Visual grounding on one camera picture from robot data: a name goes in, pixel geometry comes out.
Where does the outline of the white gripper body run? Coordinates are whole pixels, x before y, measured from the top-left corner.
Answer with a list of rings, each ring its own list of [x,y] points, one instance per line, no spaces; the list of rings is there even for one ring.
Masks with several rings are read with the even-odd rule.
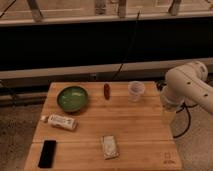
[[[160,100],[163,106],[162,122],[165,125],[170,125],[176,115],[176,111],[183,104],[184,97],[175,94],[170,88],[164,87],[160,92]]]

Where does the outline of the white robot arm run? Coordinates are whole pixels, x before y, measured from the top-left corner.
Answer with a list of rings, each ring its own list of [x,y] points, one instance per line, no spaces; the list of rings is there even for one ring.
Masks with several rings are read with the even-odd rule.
[[[206,83],[208,69],[200,61],[174,67],[165,74],[166,85],[160,92],[162,122],[169,125],[177,109],[189,99],[213,115],[213,87]]]

